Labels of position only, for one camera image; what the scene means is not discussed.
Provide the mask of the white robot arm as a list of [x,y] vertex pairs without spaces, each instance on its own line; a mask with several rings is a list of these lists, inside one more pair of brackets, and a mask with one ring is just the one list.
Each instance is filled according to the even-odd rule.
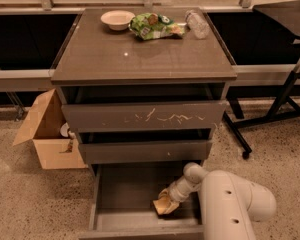
[[197,192],[204,240],[256,240],[252,221],[274,216],[277,203],[272,192],[233,173],[207,171],[188,163],[183,175],[163,189],[153,201],[159,215],[167,215]]

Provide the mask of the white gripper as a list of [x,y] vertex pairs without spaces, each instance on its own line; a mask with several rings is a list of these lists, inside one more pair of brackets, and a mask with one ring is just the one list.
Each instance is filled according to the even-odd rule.
[[196,192],[199,189],[199,184],[194,183],[190,180],[188,180],[185,176],[180,177],[178,180],[172,182],[168,189],[163,189],[159,195],[158,198],[171,198],[170,200],[170,206],[167,210],[167,215],[172,213],[174,210],[176,210],[181,202],[184,202],[191,193]]

